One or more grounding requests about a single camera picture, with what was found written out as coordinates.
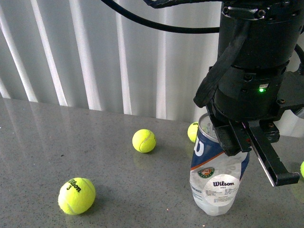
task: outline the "wilson tennis ball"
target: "wilson tennis ball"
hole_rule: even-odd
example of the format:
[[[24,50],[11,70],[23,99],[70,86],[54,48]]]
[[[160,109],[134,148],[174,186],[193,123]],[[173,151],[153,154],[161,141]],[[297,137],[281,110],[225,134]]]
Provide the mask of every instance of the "wilson tennis ball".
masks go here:
[[[304,177],[304,162],[302,162],[302,164],[301,164],[300,171],[301,171],[302,177]]]
[[[152,131],[141,129],[134,134],[132,144],[137,151],[147,153],[154,149],[156,138]]]
[[[95,187],[91,181],[77,177],[61,187],[58,204],[66,214],[78,215],[92,206],[95,196]]]
[[[195,143],[196,135],[199,128],[199,122],[192,123],[188,128],[188,137],[189,139]]]

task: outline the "black cable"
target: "black cable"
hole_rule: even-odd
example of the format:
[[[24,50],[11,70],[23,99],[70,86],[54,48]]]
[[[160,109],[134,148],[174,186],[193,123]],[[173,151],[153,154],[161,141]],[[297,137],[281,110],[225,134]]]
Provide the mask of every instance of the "black cable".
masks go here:
[[[294,50],[299,56],[301,63],[304,64],[304,51],[302,50],[302,48],[298,44],[296,44]]]
[[[104,4],[115,10],[116,12],[120,13],[124,17],[139,23],[141,25],[148,26],[153,29],[158,29],[167,32],[175,32],[175,33],[186,33],[186,34],[206,34],[206,33],[218,33],[219,27],[214,28],[184,28],[184,27],[176,27],[170,25],[160,24],[154,21],[147,20],[145,18],[141,18],[130,11],[127,11],[125,8],[118,5],[113,0],[101,0]]]
[[[187,3],[198,3],[206,1],[221,1],[221,0],[143,0],[148,6],[155,9],[165,8],[168,6],[176,6]]]
[[[195,94],[193,100],[199,108],[206,106],[210,102],[215,94],[220,79],[238,57],[238,54],[248,36],[250,24],[250,20],[239,19],[236,21],[234,35],[228,47],[207,73]]]
[[[302,48],[298,44],[296,44],[294,50],[295,50],[295,52],[297,53],[297,55],[299,56],[299,59],[300,59],[300,65],[299,65],[299,68],[298,68],[297,72],[300,75],[304,75],[304,51],[302,50]]]

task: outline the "curtain fold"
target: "curtain fold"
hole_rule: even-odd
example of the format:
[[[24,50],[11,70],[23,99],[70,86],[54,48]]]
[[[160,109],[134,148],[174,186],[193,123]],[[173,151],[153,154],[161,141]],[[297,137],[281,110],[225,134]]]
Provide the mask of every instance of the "curtain fold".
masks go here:
[[[219,26],[220,2],[164,9],[116,2],[163,24]],[[218,34],[147,28],[100,0],[0,0],[0,28],[2,97],[186,122],[206,113],[193,97],[216,62]],[[298,63],[294,54],[289,70]],[[304,120],[290,112],[277,125],[283,135],[304,136]]]

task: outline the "can label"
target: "can label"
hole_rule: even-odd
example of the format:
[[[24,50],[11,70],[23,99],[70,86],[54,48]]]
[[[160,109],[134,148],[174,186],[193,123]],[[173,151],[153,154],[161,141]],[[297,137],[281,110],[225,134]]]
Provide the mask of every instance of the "can label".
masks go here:
[[[222,207],[229,204],[236,196],[239,180],[231,175],[221,174],[211,178],[203,189],[203,196],[208,203]]]
[[[193,151],[191,170],[204,165],[223,153],[224,151],[219,143],[208,139],[199,129]]]

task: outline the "table surface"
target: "table surface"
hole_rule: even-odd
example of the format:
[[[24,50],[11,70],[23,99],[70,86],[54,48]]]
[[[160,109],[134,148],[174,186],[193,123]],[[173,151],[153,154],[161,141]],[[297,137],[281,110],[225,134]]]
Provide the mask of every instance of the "table surface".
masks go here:
[[[0,99],[0,227],[304,227],[304,180],[272,187],[251,153],[235,202],[221,216],[192,197],[189,123]],[[157,138],[148,154],[132,146],[142,128]],[[303,138],[273,144],[289,171],[304,161]],[[85,177],[93,206],[76,216],[58,206],[60,187]]]

